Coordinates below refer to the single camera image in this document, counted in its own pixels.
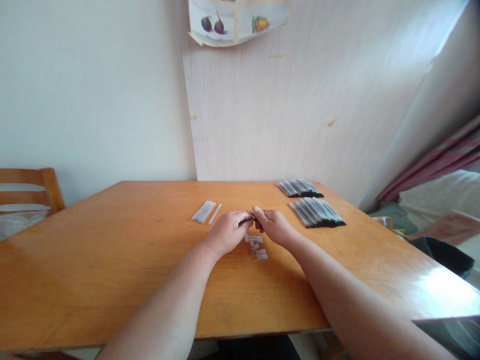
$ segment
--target wooden table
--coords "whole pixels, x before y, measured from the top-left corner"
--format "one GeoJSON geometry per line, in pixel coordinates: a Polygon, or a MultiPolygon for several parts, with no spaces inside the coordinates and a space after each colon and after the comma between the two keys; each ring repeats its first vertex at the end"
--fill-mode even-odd
{"type": "MultiPolygon", "coordinates": [[[[306,229],[274,182],[122,181],[0,242],[0,352],[108,342],[212,228],[190,221],[206,200],[222,203],[219,215],[283,211],[414,321],[480,315],[478,290],[316,185],[347,226],[306,229]]],[[[215,266],[197,339],[329,327],[300,266],[264,239],[268,261],[241,242],[215,266]]]]}

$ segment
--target finger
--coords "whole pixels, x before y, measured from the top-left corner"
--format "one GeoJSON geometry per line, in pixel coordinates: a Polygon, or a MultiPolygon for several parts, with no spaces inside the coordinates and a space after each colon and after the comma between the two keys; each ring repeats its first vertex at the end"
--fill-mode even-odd
{"type": "Polygon", "coordinates": [[[234,211],[233,212],[233,219],[238,223],[241,223],[244,220],[251,220],[252,216],[245,211],[234,211]]]}
{"type": "Polygon", "coordinates": [[[256,218],[258,219],[258,221],[260,222],[261,225],[266,224],[267,222],[271,221],[265,215],[265,213],[262,211],[262,209],[259,208],[258,206],[252,207],[251,210],[253,211],[253,213],[255,214],[256,218]]]}
{"type": "Polygon", "coordinates": [[[238,227],[238,229],[241,231],[241,232],[244,232],[243,235],[245,235],[245,233],[248,231],[248,229],[250,229],[250,227],[254,224],[253,221],[246,221],[244,222],[242,225],[240,225],[238,227]]]}
{"type": "Polygon", "coordinates": [[[263,209],[263,213],[267,217],[267,219],[274,220],[274,211],[275,210],[269,210],[269,209],[263,209]]]}

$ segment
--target poster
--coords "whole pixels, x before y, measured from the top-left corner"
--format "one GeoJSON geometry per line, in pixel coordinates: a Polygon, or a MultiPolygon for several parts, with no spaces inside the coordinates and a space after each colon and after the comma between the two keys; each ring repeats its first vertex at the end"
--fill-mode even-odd
{"type": "Polygon", "coordinates": [[[287,23],[288,0],[188,0],[189,35],[200,45],[229,47],[287,23]]]}

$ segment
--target eggplant picture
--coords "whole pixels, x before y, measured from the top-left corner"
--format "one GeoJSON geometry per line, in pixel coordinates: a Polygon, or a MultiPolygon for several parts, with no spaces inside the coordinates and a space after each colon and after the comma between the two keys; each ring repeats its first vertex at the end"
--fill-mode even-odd
{"type": "Polygon", "coordinates": [[[215,23],[214,30],[217,34],[225,34],[224,23],[222,22],[222,20],[220,20],[220,15],[218,11],[216,12],[216,15],[218,16],[218,21],[215,23]]]}
{"type": "Polygon", "coordinates": [[[205,30],[207,33],[211,32],[212,31],[212,23],[210,22],[210,19],[212,17],[211,16],[205,16],[202,20],[201,20],[201,27],[203,28],[203,30],[205,30]]]}

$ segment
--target curtain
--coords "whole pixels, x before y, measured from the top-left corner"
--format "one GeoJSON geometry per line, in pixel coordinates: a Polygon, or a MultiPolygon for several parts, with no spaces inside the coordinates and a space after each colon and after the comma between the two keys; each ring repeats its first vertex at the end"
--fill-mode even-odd
{"type": "Polygon", "coordinates": [[[425,155],[406,173],[397,177],[377,197],[392,202],[402,191],[427,180],[453,173],[480,159],[480,115],[425,155]]]}

